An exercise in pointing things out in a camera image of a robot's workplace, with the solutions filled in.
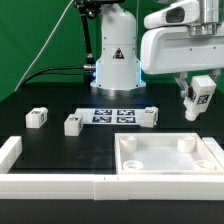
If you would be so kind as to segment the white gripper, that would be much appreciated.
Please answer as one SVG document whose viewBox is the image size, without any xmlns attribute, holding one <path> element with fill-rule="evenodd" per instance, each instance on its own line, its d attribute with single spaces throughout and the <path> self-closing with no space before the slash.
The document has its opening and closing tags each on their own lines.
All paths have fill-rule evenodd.
<svg viewBox="0 0 224 224">
<path fill-rule="evenodd" d="M 216 35 L 190 36 L 187 26 L 161 27 L 147 31 L 141 41 L 141 67 L 145 74 L 177 73 L 180 96 L 188 96 L 189 71 L 209 70 L 217 82 L 224 68 L 224 25 Z"/>
</svg>

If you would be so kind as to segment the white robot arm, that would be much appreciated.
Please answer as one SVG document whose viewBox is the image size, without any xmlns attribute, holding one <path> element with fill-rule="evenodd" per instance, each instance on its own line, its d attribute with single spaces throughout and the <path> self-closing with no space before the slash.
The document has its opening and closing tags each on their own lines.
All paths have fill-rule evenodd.
<svg viewBox="0 0 224 224">
<path fill-rule="evenodd" d="M 220 0 L 177 0 L 144 18 L 136 47 L 136 18 L 117 4 L 101 13 L 102 51 L 91 89 L 109 96 L 145 87 L 141 75 L 224 68 L 224 20 Z"/>
</svg>

